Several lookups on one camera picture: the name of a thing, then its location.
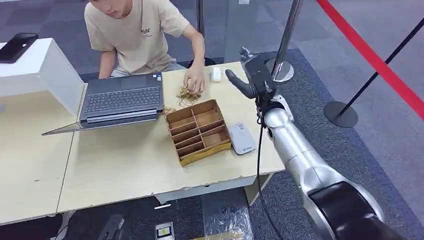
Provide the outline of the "person's left hand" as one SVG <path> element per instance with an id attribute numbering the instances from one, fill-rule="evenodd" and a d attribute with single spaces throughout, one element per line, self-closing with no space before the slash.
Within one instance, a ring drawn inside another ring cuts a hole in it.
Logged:
<path id="1" fill-rule="evenodd" d="M 192 94 L 201 94 L 205 90 L 205 66 L 193 63 L 184 75 L 184 87 Z"/>

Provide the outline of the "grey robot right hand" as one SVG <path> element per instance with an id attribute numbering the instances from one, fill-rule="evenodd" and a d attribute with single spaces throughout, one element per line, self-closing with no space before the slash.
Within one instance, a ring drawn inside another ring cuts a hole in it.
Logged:
<path id="1" fill-rule="evenodd" d="M 240 48 L 239 53 L 248 82 L 242 81 L 230 69 L 225 70 L 225 75 L 246 98 L 255 100 L 257 111 L 264 115 L 272 106 L 271 99 L 276 91 L 271 73 L 265 63 L 266 59 L 263 54 L 251 53 L 244 46 Z"/>

